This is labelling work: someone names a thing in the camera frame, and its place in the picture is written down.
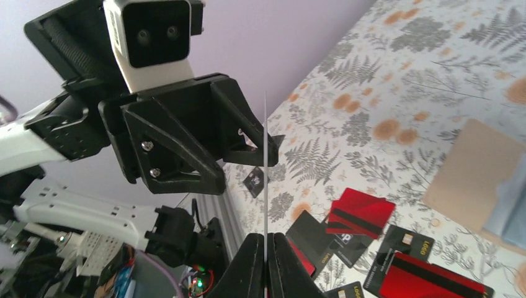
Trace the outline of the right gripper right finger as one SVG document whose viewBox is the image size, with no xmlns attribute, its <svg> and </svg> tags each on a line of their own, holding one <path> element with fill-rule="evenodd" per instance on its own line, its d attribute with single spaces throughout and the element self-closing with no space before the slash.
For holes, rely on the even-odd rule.
<svg viewBox="0 0 526 298">
<path fill-rule="evenodd" d="M 268 296 L 324 297 L 282 233 L 268 234 Z"/>
</svg>

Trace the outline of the beige leather card holder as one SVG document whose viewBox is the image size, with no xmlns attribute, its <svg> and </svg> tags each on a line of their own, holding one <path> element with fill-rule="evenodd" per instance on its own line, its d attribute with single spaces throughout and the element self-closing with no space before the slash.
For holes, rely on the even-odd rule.
<svg viewBox="0 0 526 298">
<path fill-rule="evenodd" d="M 484 229 L 497 202 L 497 187 L 514 174 L 525 145 L 476 120 L 466 122 L 434 176 L 423 203 L 484 239 L 520 255 Z"/>
</svg>

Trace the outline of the black logo card bottom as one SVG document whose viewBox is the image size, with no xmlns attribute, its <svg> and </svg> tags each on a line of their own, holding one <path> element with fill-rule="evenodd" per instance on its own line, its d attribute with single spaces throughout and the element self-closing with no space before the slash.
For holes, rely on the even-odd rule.
<svg viewBox="0 0 526 298">
<path fill-rule="evenodd" d="M 264 121 L 263 121 L 263 128 L 264 128 L 264 153 L 263 153 L 263 160 L 264 160 L 264 190 L 263 190 L 263 201 L 264 201 L 264 208 L 263 208 L 263 219 L 264 219 L 264 262 L 263 262 L 263 285 L 264 285 L 264 295 L 263 297 L 268 297 L 268 289 L 267 289 L 267 261 L 268 261 L 268 240 L 267 240 L 267 234 L 268 234 L 268 165 L 269 165 L 269 137 L 268 137 L 268 116 L 267 116 L 267 91 L 264 91 Z"/>
</svg>

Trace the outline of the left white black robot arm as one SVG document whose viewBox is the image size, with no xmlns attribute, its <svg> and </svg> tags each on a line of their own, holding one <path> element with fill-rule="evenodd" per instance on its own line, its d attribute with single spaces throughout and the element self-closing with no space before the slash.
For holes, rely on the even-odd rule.
<svg viewBox="0 0 526 298">
<path fill-rule="evenodd" d="M 165 264 L 212 272 L 213 284 L 240 267 L 243 238 L 233 224 L 219 160 L 276 165 L 278 146 L 252 113 L 238 82 L 196 77 L 190 39 L 202 33 L 202 1 L 71 1 L 24 25 L 63 79 L 63 91 L 1 126 L 1 215 L 50 240 L 65 261 L 99 234 Z M 200 231 L 198 215 L 174 207 L 120 205 L 48 177 L 43 164 L 78 161 L 112 147 L 129 183 L 154 194 L 221 199 Z"/>
</svg>

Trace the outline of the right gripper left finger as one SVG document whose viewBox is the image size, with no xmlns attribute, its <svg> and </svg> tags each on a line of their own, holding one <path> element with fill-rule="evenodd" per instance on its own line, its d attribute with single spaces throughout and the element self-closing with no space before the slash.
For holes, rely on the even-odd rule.
<svg viewBox="0 0 526 298">
<path fill-rule="evenodd" d="M 247 235 L 224 275 L 207 297 L 258 298 L 264 296 L 264 236 Z"/>
</svg>

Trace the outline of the black card by left arm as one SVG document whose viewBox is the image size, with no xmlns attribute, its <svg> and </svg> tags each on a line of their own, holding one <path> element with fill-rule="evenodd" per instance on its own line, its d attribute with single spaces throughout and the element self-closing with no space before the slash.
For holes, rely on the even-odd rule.
<svg viewBox="0 0 526 298">
<path fill-rule="evenodd" d="M 243 180 L 243 185 L 253 198 L 256 198 L 264 190 L 265 174 L 260 167 L 254 167 Z"/>
</svg>

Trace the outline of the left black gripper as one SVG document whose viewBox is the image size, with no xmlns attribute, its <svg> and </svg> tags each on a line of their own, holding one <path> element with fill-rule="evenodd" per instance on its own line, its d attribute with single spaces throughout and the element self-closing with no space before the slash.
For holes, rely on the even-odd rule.
<svg viewBox="0 0 526 298">
<path fill-rule="evenodd" d="M 191 37 L 204 3 L 189 1 Z M 71 1 L 24 25 L 63 81 L 62 92 L 23 121 L 23 167 L 77 161 L 113 149 L 128 182 L 153 194 L 223 194 L 218 161 L 275 166 L 279 146 L 235 79 L 223 74 L 130 93 L 112 51 L 103 1 Z"/>
</svg>

